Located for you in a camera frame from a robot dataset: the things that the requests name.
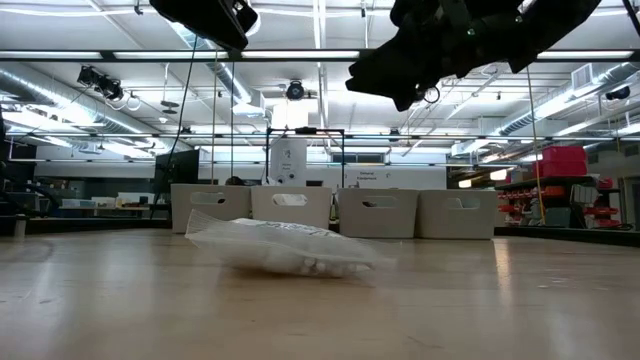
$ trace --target ceiling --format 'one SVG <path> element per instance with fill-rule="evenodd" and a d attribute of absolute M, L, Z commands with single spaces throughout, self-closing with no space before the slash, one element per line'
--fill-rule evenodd
<path fill-rule="evenodd" d="M 175 50 L 188 46 L 172 30 L 169 23 L 157 14 L 147 11 L 143 16 L 135 14 L 86 17 L 32 16 L 10 12 L 7 9 L 26 9 L 50 13 L 98 12 L 130 10 L 135 0 L 0 0 L 0 49 L 145 49 Z M 314 41 L 312 0 L 254 0 L 252 6 L 261 14 L 261 27 L 249 38 L 250 49 L 312 49 Z M 326 23 L 327 48 L 363 48 L 365 46 L 365 21 L 359 16 L 331 17 L 331 14 L 359 12 L 359 0 L 327 0 L 330 15 Z M 148 1 L 141 4 L 148 6 Z M 374 16 L 368 17 L 368 44 L 377 47 L 395 35 L 385 9 L 393 1 L 368 0 L 367 8 Z M 604 0 L 598 11 L 623 9 L 619 0 Z M 294 15 L 274 14 L 293 12 Z M 640 48 L 640 38 L 625 15 L 592 16 L 585 24 L 562 39 L 555 48 L 562 49 L 626 49 Z M 76 82 L 78 63 L 38 62 L 29 66 L 69 86 L 82 89 Z M 121 110 L 128 115 L 162 131 L 174 132 L 178 116 L 162 114 L 159 102 L 163 97 L 180 103 L 187 79 L 189 64 L 171 64 L 164 92 L 164 64 L 99 63 L 99 71 L 122 80 L 125 89 L 132 91 L 144 102 L 137 111 Z M 420 104 L 407 112 L 396 111 L 393 102 L 383 97 L 346 91 L 344 82 L 349 78 L 348 63 L 326 63 L 328 126 L 344 128 L 349 132 L 379 133 L 391 127 L 416 134 L 436 130 L 442 133 L 481 132 L 479 119 L 506 117 L 529 106 L 529 86 L 526 72 L 512 74 L 508 69 L 486 88 L 481 87 L 502 64 L 475 69 L 464 79 L 444 79 L 440 101 L 432 106 Z M 535 63 L 530 66 L 531 96 L 538 98 L 570 81 L 571 71 L 579 63 Z M 260 90 L 269 106 L 282 102 L 282 85 L 297 79 L 305 88 L 318 91 L 319 77 L 315 63 L 237 63 L 229 65 L 234 73 L 251 87 Z M 184 107 L 184 124 L 199 132 L 210 132 L 213 109 L 216 124 L 223 126 L 231 121 L 231 101 L 226 92 L 221 97 L 214 87 L 214 76 L 204 64 L 194 64 L 190 88 Z M 97 93 L 89 95 L 98 98 Z M 465 106 L 456 109 L 460 104 Z M 310 125 L 320 126 L 316 110 L 310 114 Z M 169 118 L 160 123 L 160 116 Z M 567 111 L 564 120 L 583 121 L 583 111 Z M 242 132 L 264 130 L 263 119 L 236 116 L 233 119 Z"/>

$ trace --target ceiling duct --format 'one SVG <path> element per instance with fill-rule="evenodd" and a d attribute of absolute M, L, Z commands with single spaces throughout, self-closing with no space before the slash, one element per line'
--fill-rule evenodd
<path fill-rule="evenodd" d="M 77 90 L 54 80 L 37 70 L 18 63 L 0 65 L 0 89 L 7 92 L 18 89 L 28 93 L 35 104 L 57 109 L 69 120 L 79 122 L 104 123 L 105 133 L 155 133 L 158 130 L 148 126 L 121 111 L 104 106 L 101 100 L 81 94 Z M 173 139 L 158 139 L 169 149 Z M 190 150 L 191 147 L 178 141 L 176 150 Z"/>
<path fill-rule="evenodd" d="M 216 50 L 215 46 L 205 39 L 196 37 L 189 29 L 179 23 L 169 23 L 171 28 L 180 36 L 190 49 L 194 48 L 198 41 L 196 49 L 200 50 L 205 47 L 208 50 Z M 258 90 L 251 88 L 238 74 L 221 62 L 210 62 L 205 65 L 218 78 L 219 83 L 233 97 L 233 113 L 239 116 L 248 117 L 264 117 L 265 103 L 264 96 Z"/>
<path fill-rule="evenodd" d="M 631 76 L 640 70 L 640 63 L 625 62 L 622 64 L 596 63 L 587 64 L 572 72 L 571 81 L 544 95 L 533 102 L 535 120 L 540 121 L 557 114 L 582 101 L 588 96 L 615 90 L 628 85 Z M 507 116 L 501 125 L 489 135 L 508 136 L 513 132 L 533 124 L 531 106 Z M 488 144 L 488 140 L 473 140 L 452 146 L 453 156 L 468 154 Z"/>

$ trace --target plastic bag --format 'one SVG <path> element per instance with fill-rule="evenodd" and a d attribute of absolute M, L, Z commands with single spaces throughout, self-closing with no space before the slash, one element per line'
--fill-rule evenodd
<path fill-rule="evenodd" d="M 339 278 L 388 263 L 366 241 L 329 230 L 251 219 L 222 221 L 197 210 L 191 212 L 185 237 L 240 269 Z"/>

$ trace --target wooden floor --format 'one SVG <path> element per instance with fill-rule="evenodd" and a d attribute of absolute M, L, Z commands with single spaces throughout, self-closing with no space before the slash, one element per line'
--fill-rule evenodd
<path fill-rule="evenodd" d="M 165 230 L 0 244 L 0 359 L 638 359 L 638 249 L 396 245 L 394 271 L 318 280 Z"/>

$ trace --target white plastic bag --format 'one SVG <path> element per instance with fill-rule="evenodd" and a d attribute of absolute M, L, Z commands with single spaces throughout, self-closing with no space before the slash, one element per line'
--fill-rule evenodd
<path fill-rule="evenodd" d="M 222 221 L 197 210 L 191 212 L 185 237 L 240 269 L 343 277 L 388 262 L 366 241 L 325 229 L 250 219 Z"/>

